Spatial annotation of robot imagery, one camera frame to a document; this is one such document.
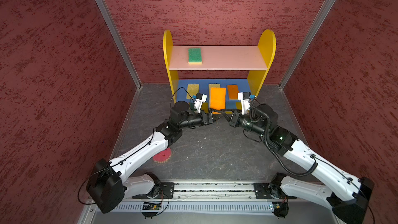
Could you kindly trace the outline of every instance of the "toy shelf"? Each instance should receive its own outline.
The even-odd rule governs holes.
[[[188,49],[201,48],[202,64],[188,64]],[[173,46],[170,70],[267,70],[257,46]]]
[[[200,47],[201,65],[188,64],[188,48]],[[276,38],[272,30],[265,30],[257,46],[174,46],[170,30],[163,35],[163,53],[172,94],[188,84],[199,84],[199,92],[209,95],[208,84],[220,87],[237,85],[239,92],[258,95],[275,56]],[[178,70],[249,70],[247,79],[178,79]],[[179,90],[174,102],[186,101],[187,93]],[[226,108],[238,108],[238,101],[230,101],[226,94]]]

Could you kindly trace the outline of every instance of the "shelf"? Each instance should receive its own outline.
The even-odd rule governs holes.
[[[199,84],[199,93],[206,94],[209,96],[209,84],[220,84],[220,87],[225,87],[227,85],[237,85],[239,88],[239,92],[250,92],[250,87],[247,79],[186,79],[178,81],[178,88],[183,87],[185,89],[188,88],[188,84]],[[178,90],[177,101],[186,101],[187,92],[184,89]],[[225,95],[225,108],[236,108],[236,102],[240,102],[238,100],[230,100],[228,96],[228,90]]]
[[[201,48],[202,64],[188,64],[188,48]],[[258,46],[173,46],[169,70],[267,70]]]

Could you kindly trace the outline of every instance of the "red wall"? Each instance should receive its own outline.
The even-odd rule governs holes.
[[[0,223],[75,223],[134,84],[94,0],[0,0]]]
[[[270,28],[277,50],[266,83],[279,83],[324,0],[105,0],[142,82],[168,83],[163,32],[175,45],[257,45]],[[180,72],[180,78],[247,72]]]
[[[285,87],[310,146],[376,183],[383,224],[398,220],[397,20],[398,0],[337,0]]]

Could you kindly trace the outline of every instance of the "green sponge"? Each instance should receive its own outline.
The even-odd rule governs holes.
[[[199,47],[188,48],[188,64],[202,64],[202,54]]]

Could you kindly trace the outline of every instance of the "blue shelf board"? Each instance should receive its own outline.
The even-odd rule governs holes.
[[[187,90],[188,84],[199,84],[199,93],[207,95],[207,103],[210,102],[209,84],[220,84],[220,87],[225,88],[228,85],[237,85],[239,92],[250,92],[250,87],[247,79],[185,79],[178,81],[178,88],[183,87]],[[189,102],[189,99],[187,99],[187,92],[185,92],[184,89],[178,90],[177,101]],[[240,101],[230,100],[227,89],[225,95],[225,108],[236,108],[236,102]]]

